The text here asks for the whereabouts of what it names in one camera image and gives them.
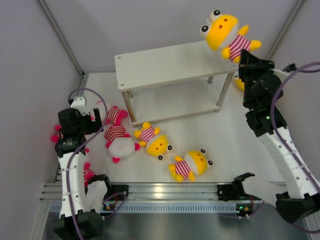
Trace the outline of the yellow frog plush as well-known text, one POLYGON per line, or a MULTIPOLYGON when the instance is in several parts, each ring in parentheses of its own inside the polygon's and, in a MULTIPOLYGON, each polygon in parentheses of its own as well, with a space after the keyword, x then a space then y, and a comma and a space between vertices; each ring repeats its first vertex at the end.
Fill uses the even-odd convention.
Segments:
POLYGON ((204 149, 191 150, 185 153, 183 157, 176 155, 175 163, 168 166, 172 178, 181 183, 187 179, 195 181, 196 176, 201 176, 208 168, 214 165, 211 159, 206 157, 207 152, 204 149))
POLYGON ((213 52, 220 52, 223 59, 239 63, 242 50, 252 52, 258 50, 262 43, 246 37, 249 26, 239 26, 239 20, 230 14, 223 14, 214 9, 207 24, 201 26, 200 34, 213 52))
POLYGON ((158 161, 163 161, 165 154, 173 149, 167 136, 161 133, 160 128, 153 127, 149 122, 144 122, 141 129, 133 135, 139 140, 139 145, 145 147, 145 151, 158 161))
POLYGON ((244 85, 244 83, 242 82, 242 80, 241 80, 241 78, 239 77, 239 73, 238 72, 236 72, 235 74, 234 74, 234 82, 235 82, 235 84, 236 84, 236 86, 240 89, 240 90, 242 90, 242 91, 244 91, 245 90, 245 85, 244 85))

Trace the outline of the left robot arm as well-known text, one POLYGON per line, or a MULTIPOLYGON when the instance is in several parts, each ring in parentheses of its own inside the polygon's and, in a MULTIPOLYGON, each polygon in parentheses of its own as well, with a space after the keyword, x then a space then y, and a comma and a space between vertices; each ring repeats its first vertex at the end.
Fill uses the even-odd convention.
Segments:
POLYGON ((96 137, 103 131, 99 109, 93 110, 95 120, 89 114, 81 114, 75 108, 58 113, 62 136, 55 145, 62 176, 62 200, 59 219, 53 222, 53 231, 63 240, 90 240, 103 234, 100 208, 103 200, 113 194, 105 174, 95 176, 84 184, 86 161, 86 135, 96 137))

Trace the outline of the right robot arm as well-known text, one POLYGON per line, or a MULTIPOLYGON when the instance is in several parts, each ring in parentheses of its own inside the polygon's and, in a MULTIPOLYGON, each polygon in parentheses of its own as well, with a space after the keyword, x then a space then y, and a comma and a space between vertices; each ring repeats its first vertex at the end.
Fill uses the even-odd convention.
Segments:
POLYGON ((260 59, 247 50, 241 51, 238 64, 239 77, 244 84, 242 104, 248 109, 246 122, 274 160, 285 187, 264 182, 248 172, 233 180, 233 192, 240 199, 249 195, 273 205, 290 224, 320 210, 320 182, 301 158, 276 103, 295 75, 319 71, 318 61, 301 67, 292 63, 279 70, 273 61, 260 59))

